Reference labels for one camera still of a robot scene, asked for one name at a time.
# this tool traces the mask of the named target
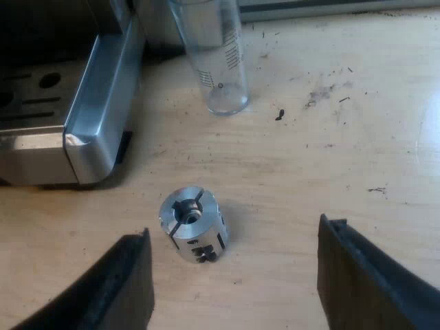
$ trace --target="aluminum coupling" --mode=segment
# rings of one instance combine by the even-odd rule
[[[185,187],[169,195],[159,220],[181,257],[192,263],[216,261],[229,241],[228,229],[214,195]]]

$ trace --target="drip tray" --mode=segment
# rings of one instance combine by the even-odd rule
[[[8,68],[0,80],[0,131],[65,126],[87,59]]]

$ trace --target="metal panel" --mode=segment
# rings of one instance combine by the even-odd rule
[[[240,0],[242,22],[437,6],[439,0]]]
[[[130,20],[130,9],[124,0],[88,0],[100,34],[123,33]]]
[[[136,16],[126,36],[98,37],[65,132],[66,152],[80,184],[99,182],[114,167],[144,40]]]

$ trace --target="debris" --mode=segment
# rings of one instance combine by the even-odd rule
[[[371,193],[371,192],[373,192],[373,191],[378,191],[378,192],[382,193],[383,195],[385,195],[385,193],[386,193],[386,188],[383,187],[383,188],[370,188],[370,189],[368,189],[368,192],[369,192],[369,193]]]
[[[283,116],[284,116],[284,109],[281,109],[278,117],[275,118],[275,120],[281,120],[283,118]]]

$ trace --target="wooden surface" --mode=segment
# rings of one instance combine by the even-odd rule
[[[144,227],[152,330],[326,329],[322,212],[439,287],[439,24],[437,9],[247,24],[252,101],[229,118],[208,113],[184,57],[146,66],[114,177],[89,191],[0,188],[0,329]],[[180,259],[157,218],[193,184],[230,224],[214,264]]]

